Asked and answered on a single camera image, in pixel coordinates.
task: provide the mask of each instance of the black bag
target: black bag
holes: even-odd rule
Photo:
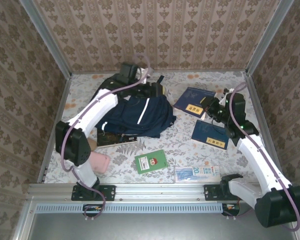
[[[160,133],[176,120],[165,95],[121,99],[96,125],[105,132],[137,137],[160,138]]]

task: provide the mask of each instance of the pink pouch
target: pink pouch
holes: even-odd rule
[[[110,163],[110,157],[107,155],[92,151],[88,159],[92,170],[97,174],[104,174]]]

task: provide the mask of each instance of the white floral mat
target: white floral mat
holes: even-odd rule
[[[98,86],[112,74],[80,74],[72,76],[70,93],[66,100],[62,120],[67,121],[78,114],[90,101]],[[150,81],[156,81],[160,73],[155,73]],[[224,88],[235,88],[244,82],[243,72],[178,72],[162,73],[162,85],[173,105],[187,87],[222,92]],[[246,100],[246,117],[257,129],[259,125],[247,89],[242,91]],[[257,178],[249,166],[247,159],[230,141],[227,150],[206,144],[194,143],[191,135],[197,117],[174,108],[177,119],[173,126],[161,133],[160,139],[139,137],[138,143],[96,149],[98,153],[110,156],[111,161],[105,174],[98,175],[103,184],[125,183],[174,183],[175,166],[220,166],[221,176],[242,174],[248,181],[256,182]],[[96,139],[94,129],[90,137]],[[139,175],[135,164],[135,156],[163,149],[168,168]],[[75,183],[72,173],[64,172],[60,164],[60,154],[55,150],[45,177],[45,183]]]

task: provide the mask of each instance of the blue book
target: blue book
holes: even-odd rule
[[[191,139],[223,150],[227,149],[229,142],[223,127],[200,120],[196,121]]]
[[[173,106],[187,114],[201,118],[205,112],[201,107],[201,102],[205,99],[205,97],[213,97],[215,94],[216,93],[214,91],[188,87]]]

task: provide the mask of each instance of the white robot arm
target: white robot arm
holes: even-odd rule
[[[108,92],[110,92],[110,90],[100,89],[98,94],[92,99],[92,101],[80,113],[71,118],[68,121],[68,124],[72,126],[76,121],[78,121],[75,126],[76,129],[82,129],[85,137],[88,138],[95,125],[106,115],[107,112],[109,112],[118,104],[118,97],[115,94],[109,94],[103,99],[98,100],[100,96]],[[94,101],[98,101],[98,103],[91,107]],[[84,113],[85,111],[87,111],[86,114],[82,118],[80,118],[82,113]],[[66,160],[66,162],[70,166],[73,166],[74,172],[86,186],[92,188],[95,185],[98,179],[93,172],[88,160],[78,166],[75,166],[75,164],[70,160]]]
[[[296,220],[300,226],[300,186],[292,185],[283,176],[266,151],[258,130],[246,120],[244,96],[236,93],[236,89],[225,89],[224,93],[222,100],[206,97],[201,102],[202,108],[217,123],[224,124],[226,135],[248,160],[259,186],[246,182],[239,174],[231,174],[221,179],[221,195],[238,196],[247,202],[264,227]]]

